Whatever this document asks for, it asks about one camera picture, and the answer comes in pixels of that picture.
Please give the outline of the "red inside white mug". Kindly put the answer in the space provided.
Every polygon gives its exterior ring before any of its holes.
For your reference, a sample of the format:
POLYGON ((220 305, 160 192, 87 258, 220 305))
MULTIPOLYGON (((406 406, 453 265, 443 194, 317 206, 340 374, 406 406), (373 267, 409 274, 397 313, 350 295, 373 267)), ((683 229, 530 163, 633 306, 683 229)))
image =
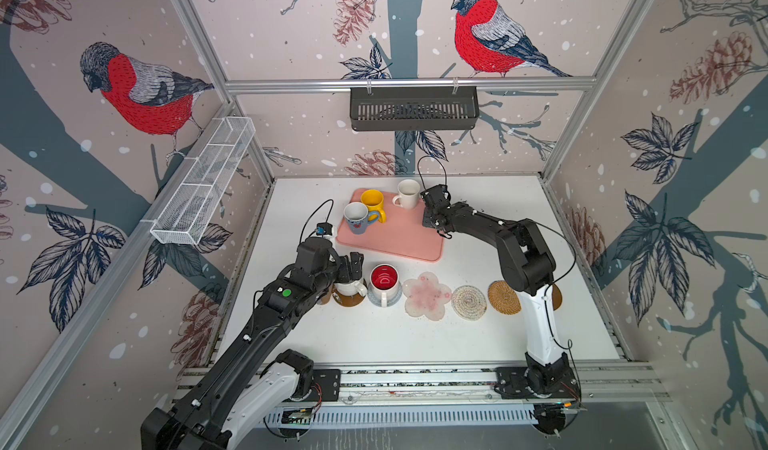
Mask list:
POLYGON ((369 278, 369 289, 389 290, 401 288, 399 273, 389 264, 379 264, 373 268, 369 278))

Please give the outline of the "multicolour zigzag woven coaster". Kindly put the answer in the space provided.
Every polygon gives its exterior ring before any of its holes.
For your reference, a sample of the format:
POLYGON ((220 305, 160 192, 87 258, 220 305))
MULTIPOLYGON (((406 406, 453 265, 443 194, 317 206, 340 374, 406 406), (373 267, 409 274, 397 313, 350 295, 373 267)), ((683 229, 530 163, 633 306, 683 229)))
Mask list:
POLYGON ((487 299, 483 292, 471 285, 463 285, 453 291, 451 304, 454 312, 468 321, 477 321, 487 311, 487 299))

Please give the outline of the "yellow mug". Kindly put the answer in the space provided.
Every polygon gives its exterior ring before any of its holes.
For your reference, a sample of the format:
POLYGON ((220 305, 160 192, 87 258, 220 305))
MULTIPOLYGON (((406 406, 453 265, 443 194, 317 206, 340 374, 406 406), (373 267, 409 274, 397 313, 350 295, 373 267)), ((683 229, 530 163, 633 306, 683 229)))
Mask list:
POLYGON ((381 191, 376 189, 365 190, 360 200, 370 212, 375 212, 378 215, 379 222, 385 223, 387 221, 384 210, 384 195, 381 191))

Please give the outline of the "dark wooden round coaster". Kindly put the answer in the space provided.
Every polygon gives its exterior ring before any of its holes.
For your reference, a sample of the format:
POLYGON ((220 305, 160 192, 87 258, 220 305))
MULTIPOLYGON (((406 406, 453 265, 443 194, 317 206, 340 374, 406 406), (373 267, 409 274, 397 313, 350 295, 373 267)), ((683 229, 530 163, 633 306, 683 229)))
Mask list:
POLYGON ((558 310, 563 303, 563 295, 557 284, 553 284, 550 290, 554 310, 558 310))

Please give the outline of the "rattan round woven coaster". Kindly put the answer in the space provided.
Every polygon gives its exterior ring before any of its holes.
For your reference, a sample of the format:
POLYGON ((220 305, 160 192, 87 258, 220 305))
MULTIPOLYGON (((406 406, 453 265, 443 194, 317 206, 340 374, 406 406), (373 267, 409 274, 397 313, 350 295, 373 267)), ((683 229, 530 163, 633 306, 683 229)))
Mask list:
POLYGON ((503 280, 492 282, 487 296, 491 306, 503 315, 515 315, 522 310, 517 293, 503 280))

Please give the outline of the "cream mug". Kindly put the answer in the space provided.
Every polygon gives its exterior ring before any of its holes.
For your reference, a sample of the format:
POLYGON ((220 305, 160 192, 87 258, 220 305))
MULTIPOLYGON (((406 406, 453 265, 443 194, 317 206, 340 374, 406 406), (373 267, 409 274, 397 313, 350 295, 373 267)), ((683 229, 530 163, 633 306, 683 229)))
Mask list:
POLYGON ((406 209, 412 210, 418 205, 419 194, 421 186, 418 181, 414 179, 405 179, 398 183, 397 194, 392 199, 392 204, 406 209))

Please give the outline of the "pink flower shaped coaster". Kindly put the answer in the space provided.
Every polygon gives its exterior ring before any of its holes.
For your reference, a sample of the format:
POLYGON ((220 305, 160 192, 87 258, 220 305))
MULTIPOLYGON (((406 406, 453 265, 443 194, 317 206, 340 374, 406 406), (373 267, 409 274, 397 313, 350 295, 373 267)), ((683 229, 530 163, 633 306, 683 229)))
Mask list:
POLYGON ((445 305, 452 299, 451 289, 442 284, 432 272, 423 272, 418 277, 402 283, 405 296, 405 312, 413 317, 425 317, 439 321, 445 316, 445 305))

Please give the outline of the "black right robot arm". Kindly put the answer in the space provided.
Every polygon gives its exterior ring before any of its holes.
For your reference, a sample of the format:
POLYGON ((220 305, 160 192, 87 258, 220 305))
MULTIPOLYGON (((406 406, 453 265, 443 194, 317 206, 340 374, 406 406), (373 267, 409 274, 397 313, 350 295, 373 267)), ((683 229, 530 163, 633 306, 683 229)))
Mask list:
POLYGON ((472 236, 497 250, 502 277, 518 293, 526 325, 526 386, 539 397, 559 390, 581 397, 569 348, 558 341, 554 322, 555 259, 536 222, 506 220, 478 211, 465 202, 453 203, 448 187, 438 184, 420 193, 425 218, 439 235, 472 236))

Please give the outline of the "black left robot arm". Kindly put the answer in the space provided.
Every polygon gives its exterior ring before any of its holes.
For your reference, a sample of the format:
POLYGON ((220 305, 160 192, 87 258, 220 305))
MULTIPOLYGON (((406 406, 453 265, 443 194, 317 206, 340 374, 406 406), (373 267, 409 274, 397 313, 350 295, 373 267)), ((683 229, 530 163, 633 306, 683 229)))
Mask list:
POLYGON ((279 403, 308 396, 311 359, 293 350, 267 358, 333 285, 360 279, 363 262, 361 253, 340 255, 323 237, 301 242, 215 365, 170 411, 155 408, 145 418, 142 448, 234 448, 279 403))

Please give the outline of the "blue grey woven coaster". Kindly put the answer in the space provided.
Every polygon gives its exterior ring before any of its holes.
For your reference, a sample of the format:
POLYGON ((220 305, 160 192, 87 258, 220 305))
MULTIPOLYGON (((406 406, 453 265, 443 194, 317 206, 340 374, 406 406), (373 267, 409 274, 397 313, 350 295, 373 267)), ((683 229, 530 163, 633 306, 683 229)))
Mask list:
POLYGON ((402 290, 400 288, 393 288, 389 290, 379 290, 372 288, 367 293, 368 300, 375 306, 380 308, 392 308, 402 297, 402 290))

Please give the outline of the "glossy brown round coaster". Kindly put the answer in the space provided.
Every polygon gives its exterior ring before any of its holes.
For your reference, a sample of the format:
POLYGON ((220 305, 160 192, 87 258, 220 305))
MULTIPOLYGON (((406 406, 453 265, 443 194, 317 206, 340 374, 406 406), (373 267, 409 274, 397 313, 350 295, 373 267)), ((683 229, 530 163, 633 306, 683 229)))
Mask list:
POLYGON ((347 296, 347 295, 338 293, 336 290, 332 292, 332 297, 333 297, 333 300, 338 305, 346 308, 355 307, 361 304, 365 300, 365 297, 363 295, 354 294, 354 295, 347 296))

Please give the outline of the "blue patterned mug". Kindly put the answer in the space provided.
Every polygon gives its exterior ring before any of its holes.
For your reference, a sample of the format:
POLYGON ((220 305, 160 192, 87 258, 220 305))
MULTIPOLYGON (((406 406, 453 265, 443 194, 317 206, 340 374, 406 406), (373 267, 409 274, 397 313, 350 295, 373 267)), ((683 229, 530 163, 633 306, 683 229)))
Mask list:
POLYGON ((362 235, 370 224, 380 219, 381 213, 369 209, 362 202, 352 202, 344 208, 343 216, 350 231, 354 235, 362 235))

